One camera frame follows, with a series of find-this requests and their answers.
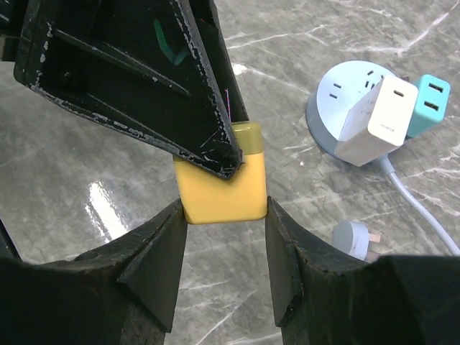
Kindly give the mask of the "round blue power strip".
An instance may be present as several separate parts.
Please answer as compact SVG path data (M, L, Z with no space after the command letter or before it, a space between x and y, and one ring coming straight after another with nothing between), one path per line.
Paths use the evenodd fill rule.
M334 150L350 108L386 75L396 76L376 63L350 60L322 77L308 99L305 117L314 140L332 157L340 160Z

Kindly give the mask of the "yellow charger plug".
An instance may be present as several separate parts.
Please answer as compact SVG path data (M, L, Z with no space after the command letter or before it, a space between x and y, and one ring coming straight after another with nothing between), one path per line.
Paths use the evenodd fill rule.
M267 215L267 182L262 129L257 122L232 124L244 163L222 180L174 157L175 176L189 224L255 221Z

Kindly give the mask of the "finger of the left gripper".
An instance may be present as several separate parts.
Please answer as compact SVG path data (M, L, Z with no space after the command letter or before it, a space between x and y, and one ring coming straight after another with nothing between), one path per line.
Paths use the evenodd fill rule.
M189 1L30 1L14 77L221 179L242 165Z
M227 114L231 122L248 121L247 110L222 35L216 5L212 0L190 0L189 3Z

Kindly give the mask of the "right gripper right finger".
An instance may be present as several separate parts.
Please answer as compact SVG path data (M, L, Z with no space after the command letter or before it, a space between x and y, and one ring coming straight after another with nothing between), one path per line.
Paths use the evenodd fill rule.
M459 258L333 248L269 198L265 241L284 344L457 344Z

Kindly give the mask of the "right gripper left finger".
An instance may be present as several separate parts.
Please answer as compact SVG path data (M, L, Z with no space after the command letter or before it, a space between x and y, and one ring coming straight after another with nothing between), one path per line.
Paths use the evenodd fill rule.
M163 344L173 326L188 225L174 201L71 261L31 264L1 230L3 344Z

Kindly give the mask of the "white charger plug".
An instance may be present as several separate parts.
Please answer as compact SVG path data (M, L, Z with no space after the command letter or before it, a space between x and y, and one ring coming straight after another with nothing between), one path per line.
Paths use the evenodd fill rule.
M412 83L384 76L350 108L335 156L361 167L401 147L417 97L418 89Z

